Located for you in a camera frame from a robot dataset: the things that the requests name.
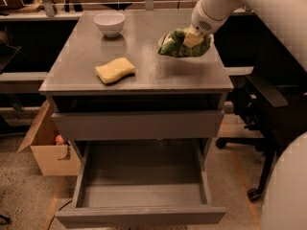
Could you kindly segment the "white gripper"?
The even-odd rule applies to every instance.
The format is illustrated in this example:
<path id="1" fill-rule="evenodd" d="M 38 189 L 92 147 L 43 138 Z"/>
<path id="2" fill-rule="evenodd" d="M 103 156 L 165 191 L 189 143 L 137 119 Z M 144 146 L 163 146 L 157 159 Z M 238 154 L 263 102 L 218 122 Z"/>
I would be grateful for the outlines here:
<path id="1" fill-rule="evenodd" d="M 183 45 L 188 48 L 193 48 L 196 45 L 201 44 L 202 41 L 203 41 L 203 33 L 193 25 L 190 25 L 188 33 L 184 38 Z"/>

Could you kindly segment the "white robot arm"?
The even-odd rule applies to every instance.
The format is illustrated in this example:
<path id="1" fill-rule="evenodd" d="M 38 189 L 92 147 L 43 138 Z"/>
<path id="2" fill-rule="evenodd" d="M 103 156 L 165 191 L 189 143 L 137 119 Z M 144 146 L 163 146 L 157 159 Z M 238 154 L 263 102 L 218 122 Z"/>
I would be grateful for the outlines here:
<path id="1" fill-rule="evenodd" d="M 229 15 L 248 6 L 307 71 L 307 0 L 199 0 L 191 24 L 213 34 Z M 307 132 L 277 160 L 267 187 L 260 230 L 307 230 Z"/>

